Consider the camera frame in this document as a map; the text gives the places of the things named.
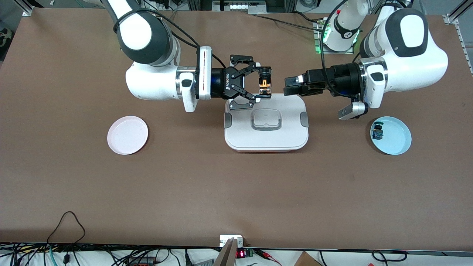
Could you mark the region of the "orange and black switch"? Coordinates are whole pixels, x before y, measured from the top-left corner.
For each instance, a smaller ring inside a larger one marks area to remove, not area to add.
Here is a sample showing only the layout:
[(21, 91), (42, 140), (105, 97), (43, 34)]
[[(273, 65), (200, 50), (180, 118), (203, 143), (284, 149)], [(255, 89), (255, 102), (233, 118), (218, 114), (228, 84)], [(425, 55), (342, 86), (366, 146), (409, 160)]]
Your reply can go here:
[(272, 68), (262, 67), (258, 70), (259, 74), (259, 94), (271, 96)]

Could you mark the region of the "white lunch box grey latches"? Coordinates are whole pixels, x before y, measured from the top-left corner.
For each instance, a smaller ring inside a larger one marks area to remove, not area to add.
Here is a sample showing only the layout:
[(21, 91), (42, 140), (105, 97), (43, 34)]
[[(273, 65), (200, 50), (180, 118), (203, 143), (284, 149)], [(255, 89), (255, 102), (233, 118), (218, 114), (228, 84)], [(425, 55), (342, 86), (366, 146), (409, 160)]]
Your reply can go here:
[(224, 137), (240, 153), (276, 153), (298, 150), (309, 140), (309, 119), (303, 99), (297, 95), (272, 94), (251, 108), (235, 110), (248, 99), (226, 101)]

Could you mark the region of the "light blue round plate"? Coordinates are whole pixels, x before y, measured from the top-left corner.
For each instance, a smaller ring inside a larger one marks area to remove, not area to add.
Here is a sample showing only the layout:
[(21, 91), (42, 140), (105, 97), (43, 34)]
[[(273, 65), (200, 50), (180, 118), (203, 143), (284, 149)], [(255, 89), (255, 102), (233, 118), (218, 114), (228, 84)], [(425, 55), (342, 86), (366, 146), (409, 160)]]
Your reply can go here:
[[(383, 122), (384, 136), (381, 140), (374, 140), (371, 137), (373, 123)], [(369, 137), (377, 150), (382, 153), (397, 156), (409, 150), (412, 144), (412, 134), (409, 128), (400, 119), (391, 116), (384, 116), (376, 119), (371, 125)]]

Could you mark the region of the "pink round plate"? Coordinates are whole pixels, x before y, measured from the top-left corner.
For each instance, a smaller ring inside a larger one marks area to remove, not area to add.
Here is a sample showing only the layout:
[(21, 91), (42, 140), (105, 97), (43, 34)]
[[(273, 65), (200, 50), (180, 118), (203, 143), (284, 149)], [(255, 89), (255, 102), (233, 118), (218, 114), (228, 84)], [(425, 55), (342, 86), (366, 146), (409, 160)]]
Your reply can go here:
[(116, 154), (131, 155), (147, 143), (147, 123), (137, 116), (125, 116), (116, 120), (108, 131), (108, 146)]

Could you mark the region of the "red clip leads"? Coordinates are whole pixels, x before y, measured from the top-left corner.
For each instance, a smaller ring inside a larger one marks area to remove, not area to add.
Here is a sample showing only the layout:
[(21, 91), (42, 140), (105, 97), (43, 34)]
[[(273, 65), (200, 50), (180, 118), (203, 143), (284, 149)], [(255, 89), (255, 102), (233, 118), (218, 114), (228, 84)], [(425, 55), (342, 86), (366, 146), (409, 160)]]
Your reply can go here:
[(277, 261), (276, 259), (274, 259), (269, 253), (264, 252), (261, 249), (253, 249), (253, 251), (255, 252), (255, 254), (257, 254), (257, 256), (260, 256), (265, 260), (272, 261), (274, 263), (277, 263), (279, 266), (282, 266), (282, 264), (279, 263), (279, 261)]

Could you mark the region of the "grey metal bar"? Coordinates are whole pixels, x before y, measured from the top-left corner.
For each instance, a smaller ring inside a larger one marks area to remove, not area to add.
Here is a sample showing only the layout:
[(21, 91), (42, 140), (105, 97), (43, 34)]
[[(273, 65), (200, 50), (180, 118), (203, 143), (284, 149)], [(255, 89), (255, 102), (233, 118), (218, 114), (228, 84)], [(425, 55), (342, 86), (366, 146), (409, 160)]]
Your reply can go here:
[(238, 243), (238, 237), (228, 238), (212, 266), (235, 266)]

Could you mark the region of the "brown cardboard piece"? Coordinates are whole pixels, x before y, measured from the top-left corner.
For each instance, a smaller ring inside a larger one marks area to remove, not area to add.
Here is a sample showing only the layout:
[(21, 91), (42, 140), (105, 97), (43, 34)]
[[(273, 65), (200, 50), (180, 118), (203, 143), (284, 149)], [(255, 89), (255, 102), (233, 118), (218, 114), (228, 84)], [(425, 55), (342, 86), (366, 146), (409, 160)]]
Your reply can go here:
[(309, 253), (302, 251), (294, 266), (323, 266), (316, 261)]

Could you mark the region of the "dark patterned object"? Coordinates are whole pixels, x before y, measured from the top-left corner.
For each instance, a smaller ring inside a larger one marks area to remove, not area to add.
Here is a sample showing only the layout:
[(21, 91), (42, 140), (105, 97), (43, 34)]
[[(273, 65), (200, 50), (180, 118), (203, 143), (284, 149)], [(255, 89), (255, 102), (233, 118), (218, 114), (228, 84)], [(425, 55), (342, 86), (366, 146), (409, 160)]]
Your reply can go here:
[(14, 37), (14, 31), (9, 28), (0, 29), (0, 62), (4, 61)]

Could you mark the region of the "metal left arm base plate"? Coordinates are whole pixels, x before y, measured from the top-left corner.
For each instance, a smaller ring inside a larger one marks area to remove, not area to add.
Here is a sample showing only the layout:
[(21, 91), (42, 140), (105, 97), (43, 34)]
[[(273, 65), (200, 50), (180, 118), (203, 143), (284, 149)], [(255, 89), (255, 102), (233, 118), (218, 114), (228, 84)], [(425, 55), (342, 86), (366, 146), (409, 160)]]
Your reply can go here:
[[(327, 17), (324, 17), (322, 20), (317, 20), (316, 22), (313, 22), (313, 32), (314, 32), (314, 42), (315, 42), (315, 51), (317, 54), (320, 54), (321, 47), (320, 47), (320, 37), (321, 37), (321, 32), (319, 30), (323, 29), (324, 24), (326, 23)], [(330, 26), (328, 25), (326, 30), (324, 31), (323, 35), (323, 40), (322, 40), (322, 48), (324, 52), (328, 52), (328, 47), (326, 47), (326, 41), (328, 39), (328, 36), (330, 34)]]

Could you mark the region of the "metal frame with white labels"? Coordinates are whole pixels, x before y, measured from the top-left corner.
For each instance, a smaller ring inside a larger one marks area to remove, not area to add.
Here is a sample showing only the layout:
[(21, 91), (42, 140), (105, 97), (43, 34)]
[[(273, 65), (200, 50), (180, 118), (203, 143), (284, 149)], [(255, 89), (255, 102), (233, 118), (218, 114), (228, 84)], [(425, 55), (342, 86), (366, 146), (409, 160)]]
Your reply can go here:
[(252, 15), (267, 13), (266, 0), (212, 0), (211, 11), (238, 11)]

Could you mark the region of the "aluminium profile rail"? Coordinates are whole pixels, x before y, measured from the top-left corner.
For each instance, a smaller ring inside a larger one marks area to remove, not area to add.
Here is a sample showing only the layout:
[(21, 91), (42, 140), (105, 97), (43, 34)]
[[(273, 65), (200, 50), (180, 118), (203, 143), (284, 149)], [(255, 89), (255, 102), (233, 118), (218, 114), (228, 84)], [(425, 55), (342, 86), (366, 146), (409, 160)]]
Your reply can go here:
[(443, 21), (446, 25), (454, 25), (456, 29), (456, 33), (458, 36), (458, 39), (460, 41), (461, 47), (463, 49), (463, 55), (466, 58), (466, 62), (468, 64), (469, 71), (471, 75), (473, 76), (473, 66), (471, 65), (471, 61), (469, 59), (467, 49), (466, 49), (466, 44), (463, 41), (463, 37), (460, 31), (459, 27), (459, 17), (461, 17), (463, 14), (465, 14), (471, 7), (473, 7), (473, 0), (462, 0), (460, 4), (458, 4), (450, 13), (447, 13), (446, 15), (443, 15)]

